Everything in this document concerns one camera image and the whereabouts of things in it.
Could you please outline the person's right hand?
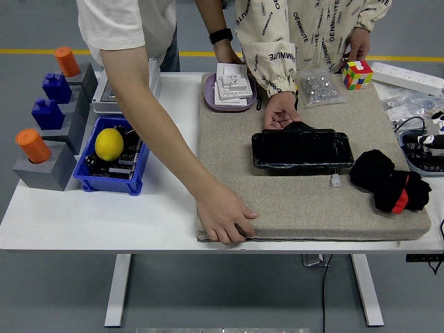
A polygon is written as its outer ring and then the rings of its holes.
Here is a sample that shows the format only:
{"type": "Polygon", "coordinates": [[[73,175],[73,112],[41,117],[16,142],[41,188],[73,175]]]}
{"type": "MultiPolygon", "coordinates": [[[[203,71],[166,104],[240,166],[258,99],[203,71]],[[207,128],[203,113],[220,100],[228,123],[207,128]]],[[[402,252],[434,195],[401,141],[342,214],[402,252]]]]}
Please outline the person's right hand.
{"type": "Polygon", "coordinates": [[[281,92],[273,95],[264,113],[265,130],[281,130],[291,122],[302,121],[295,108],[298,98],[293,92],[281,92]]]}
{"type": "Polygon", "coordinates": [[[230,188],[216,182],[195,199],[200,220],[211,241],[239,244],[255,236],[250,220],[257,214],[230,188]]]}

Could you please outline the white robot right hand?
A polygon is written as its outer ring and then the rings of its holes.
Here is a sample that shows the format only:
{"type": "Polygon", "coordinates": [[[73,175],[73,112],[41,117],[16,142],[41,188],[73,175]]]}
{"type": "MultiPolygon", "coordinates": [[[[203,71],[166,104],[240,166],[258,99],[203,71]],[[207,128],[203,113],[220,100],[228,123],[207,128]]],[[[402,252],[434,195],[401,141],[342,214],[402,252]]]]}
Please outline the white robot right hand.
{"type": "Polygon", "coordinates": [[[432,115],[431,124],[424,135],[419,135],[415,142],[431,149],[443,149],[443,111],[432,115]]]}

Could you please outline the person's left hand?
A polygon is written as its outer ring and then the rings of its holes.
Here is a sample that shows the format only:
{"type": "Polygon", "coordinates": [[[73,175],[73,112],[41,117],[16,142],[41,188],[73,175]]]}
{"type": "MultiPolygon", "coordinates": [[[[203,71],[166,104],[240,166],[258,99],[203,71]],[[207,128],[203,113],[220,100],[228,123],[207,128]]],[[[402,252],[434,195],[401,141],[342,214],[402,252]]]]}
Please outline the person's left hand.
{"type": "Polygon", "coordinates": [[[343,55],[343,61],[340,66],[343,67],[347,62],[362,61],[366,59],[370,51],[370,32],[365,28],[356,27],[348,38],[350,51],[343,55]]]}
{"type": "Polygon", "coordinates": [[[218,63],[244,65],[245,62],[234,52],[229,39],[221,40],[213,45],[218,63]]]}

